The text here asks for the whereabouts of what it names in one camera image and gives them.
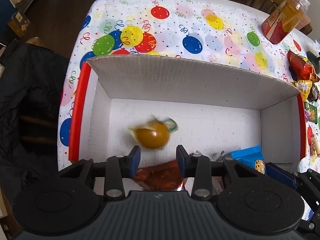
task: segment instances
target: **screw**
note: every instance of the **screw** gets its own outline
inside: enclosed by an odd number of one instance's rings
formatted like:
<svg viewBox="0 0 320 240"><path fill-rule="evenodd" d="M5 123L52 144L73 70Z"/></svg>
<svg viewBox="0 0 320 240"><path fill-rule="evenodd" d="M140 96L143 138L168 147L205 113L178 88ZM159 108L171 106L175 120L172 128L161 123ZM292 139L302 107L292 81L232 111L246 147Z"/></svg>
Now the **screw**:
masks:
<svg viewBox="0 0 320 240"><path fill-rule="evenodd" d="M110 189L107 191L108 197L120 197L122 195L122 191L119 189Z"/></svg>
<svg viewBox="0 0 320 240"><path fill-rule="evenodd" d="M205 188L199 188L195 190L195 195L197 195L198 197L207 197L210 195L210 192Z"/></svg>

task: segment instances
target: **juice bottle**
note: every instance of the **juice bottle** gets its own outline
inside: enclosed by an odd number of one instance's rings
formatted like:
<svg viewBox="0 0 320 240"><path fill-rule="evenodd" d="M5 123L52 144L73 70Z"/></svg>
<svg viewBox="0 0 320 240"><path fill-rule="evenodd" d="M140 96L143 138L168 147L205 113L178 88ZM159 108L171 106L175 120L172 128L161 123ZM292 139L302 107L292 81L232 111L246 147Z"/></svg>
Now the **juice bottle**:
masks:
<svg viewBox="0 0 320 240"><path fill-rule="evenodd" d="M273 44L278 44L304 17L309 5L308 0L284 0L262 23L262 33Z"/></svg>

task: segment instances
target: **tablecloth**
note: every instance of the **tablecloth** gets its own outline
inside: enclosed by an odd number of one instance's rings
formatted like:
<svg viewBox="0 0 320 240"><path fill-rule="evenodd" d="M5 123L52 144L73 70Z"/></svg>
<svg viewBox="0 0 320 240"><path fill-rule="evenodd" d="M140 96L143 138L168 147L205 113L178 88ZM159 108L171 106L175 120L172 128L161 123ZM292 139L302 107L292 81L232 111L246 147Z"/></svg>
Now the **tablecloth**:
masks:
<svg viewBox="0 0 320 240"><path fill-rule="evenodd" d="M320 51L298 30L280 44L260 30L267 14L228 0L97 0L82 24L70 58L58 123L58 167L68 160L69 130L81 64L109 54L161 55L235 66L291 82L287 52ZM306 123L318 139L318 124ZM320 158L300 164L318 171Z"/></svg>

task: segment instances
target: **red snack bag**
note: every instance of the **red snack bag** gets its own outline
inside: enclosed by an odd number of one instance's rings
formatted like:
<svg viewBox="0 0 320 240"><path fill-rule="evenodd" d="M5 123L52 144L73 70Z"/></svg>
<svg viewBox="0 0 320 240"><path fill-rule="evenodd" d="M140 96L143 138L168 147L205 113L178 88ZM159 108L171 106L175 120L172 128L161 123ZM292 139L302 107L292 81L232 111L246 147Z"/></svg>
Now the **red snack bag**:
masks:
<svg viewBox="0 0 320 240"><path fill-rule="evenodd" d="M313 83L319 81L313 65L307 58L301 57L289 50L288 60L294 72L299 76L300 79L311 80Z"/></svg>

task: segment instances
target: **cardboard box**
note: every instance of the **cardboard box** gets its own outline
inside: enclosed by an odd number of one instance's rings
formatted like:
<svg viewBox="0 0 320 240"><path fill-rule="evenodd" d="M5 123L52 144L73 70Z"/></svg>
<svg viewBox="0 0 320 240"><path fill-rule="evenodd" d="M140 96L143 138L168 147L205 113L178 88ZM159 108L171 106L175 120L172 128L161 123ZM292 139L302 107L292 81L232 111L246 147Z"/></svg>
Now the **cardboard box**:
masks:
<svg viewBox="0 0 320 240"><path fill-rule="evenodd" d="M69 158L128 155L136 143L126 129L154 115L174 119L179 130L164 149L142 149L141 167L175 159L178 144L209 157L261 144L267 162L295 171L305 154L301 103L291 84L236 67L150 55L95 57L81 69Z"/></svg>
<svg viewBox="0 0 320 240"><path fill-rule="evenodd" d="M30 21L28 18L20 11L14 13L10 22L8 22L10 28L18 35L19 38L26 34L29 24Z"/></svg>

